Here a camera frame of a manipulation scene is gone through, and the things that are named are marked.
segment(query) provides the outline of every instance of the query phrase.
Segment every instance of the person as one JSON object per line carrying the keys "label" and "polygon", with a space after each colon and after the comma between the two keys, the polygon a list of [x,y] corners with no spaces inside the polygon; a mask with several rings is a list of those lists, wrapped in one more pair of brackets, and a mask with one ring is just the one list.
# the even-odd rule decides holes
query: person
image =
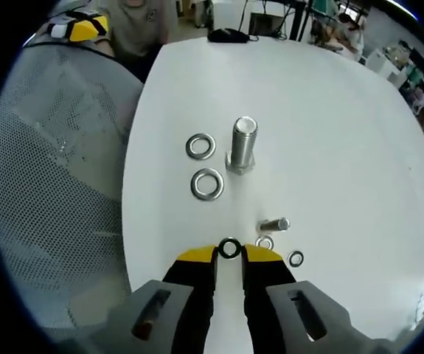
{"label": "person", "polygon": [[173,0],[95,0],[108,18],[110,30],[95,43],[114,56],[143,83],[159,53],[177,26]]}
{"label": "person", "polygon": [[340,13],[338,20],[343,24],[338,42],[354,54],[354,60],[359,61],[364,49],[364,36],[361,26],[347,13]]}

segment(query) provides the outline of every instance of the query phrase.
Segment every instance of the gray t-shirt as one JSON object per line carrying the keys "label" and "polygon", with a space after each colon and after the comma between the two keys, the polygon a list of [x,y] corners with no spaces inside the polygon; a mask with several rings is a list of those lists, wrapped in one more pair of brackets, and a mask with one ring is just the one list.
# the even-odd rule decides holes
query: gray t-shirt
{"label": "gray t-shirt", "polygon": [[173,0],[95,1],[98,10],[108,17],[106,38],[123,60],[143,57],[152,45],[167,43],[168,33],[177,24]]}

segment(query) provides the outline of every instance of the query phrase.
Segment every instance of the wall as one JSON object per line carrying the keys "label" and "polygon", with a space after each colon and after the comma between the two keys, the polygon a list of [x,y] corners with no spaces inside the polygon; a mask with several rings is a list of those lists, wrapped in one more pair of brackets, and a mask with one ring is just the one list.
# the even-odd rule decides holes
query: wall
{"label": "wall", "polygon": [[387,14],[373,7],[367,16],[364,30],[366,45],[373,49],[381,48],[388,44],[396,44],[400,39],[416,48],[424,56],[424,45],[418,38],[388,17]]}

